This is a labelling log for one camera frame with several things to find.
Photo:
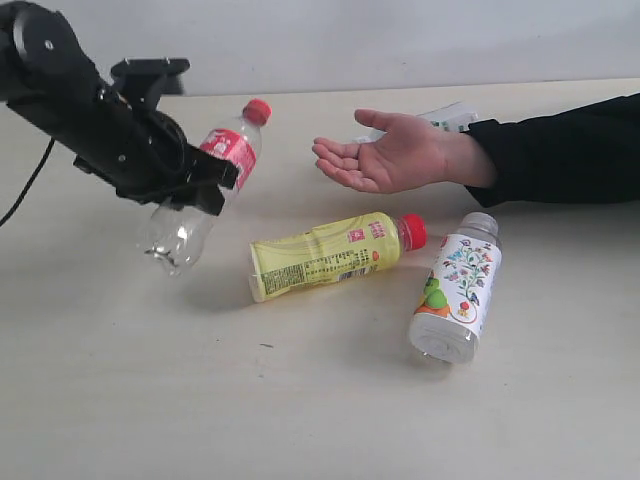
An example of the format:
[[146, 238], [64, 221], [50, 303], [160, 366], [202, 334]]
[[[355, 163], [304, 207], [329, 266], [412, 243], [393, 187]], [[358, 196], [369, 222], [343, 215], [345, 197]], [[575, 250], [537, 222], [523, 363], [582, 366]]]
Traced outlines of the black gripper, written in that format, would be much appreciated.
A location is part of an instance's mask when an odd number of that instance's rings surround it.
[[79, 144], [74, 165], [137, 203], [173, 210], [193, 207], [219, 216], [238, 167], [189, 143], [180, 125], [159, 109], [164, 93], [92, 88], [73, 95]]

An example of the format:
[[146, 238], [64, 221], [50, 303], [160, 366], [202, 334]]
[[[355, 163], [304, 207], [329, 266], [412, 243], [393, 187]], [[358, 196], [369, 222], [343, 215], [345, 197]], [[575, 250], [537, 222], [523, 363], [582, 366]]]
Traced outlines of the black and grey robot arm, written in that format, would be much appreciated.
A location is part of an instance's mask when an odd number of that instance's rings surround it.
[[59, 11], [27, 1], [1, 6], [1, 101], [71, 150], [74, 166], [139, 204], [169, 202], [220, 214], [238, 168], [191, 145], [158, 110], [190, 63], [124, 59], [99, 74]]

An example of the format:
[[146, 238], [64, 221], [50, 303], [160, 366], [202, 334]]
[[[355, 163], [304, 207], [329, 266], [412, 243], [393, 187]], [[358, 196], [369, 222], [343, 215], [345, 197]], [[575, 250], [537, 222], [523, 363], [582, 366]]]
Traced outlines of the black sleeved forearm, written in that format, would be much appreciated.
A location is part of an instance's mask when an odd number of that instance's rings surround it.
[[527, 201], [613, 204], [639, 199], [639, 95], [518, 122], [470, 126], [496, 179], [466, 189], [484, 207]]

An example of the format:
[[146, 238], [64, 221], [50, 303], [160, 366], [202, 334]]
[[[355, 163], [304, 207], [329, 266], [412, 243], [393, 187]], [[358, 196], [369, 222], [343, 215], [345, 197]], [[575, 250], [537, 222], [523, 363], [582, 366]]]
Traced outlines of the person's open hand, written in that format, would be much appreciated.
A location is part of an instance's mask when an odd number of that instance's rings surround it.
[[355, 120], [385, 134], [371, 143], [316, 138], [316, 166], [335, 182], [365, 193], [394, 194], [429, 184], [493, 186], [497, 171], [479, 143], [400, 113], [357, 109]]

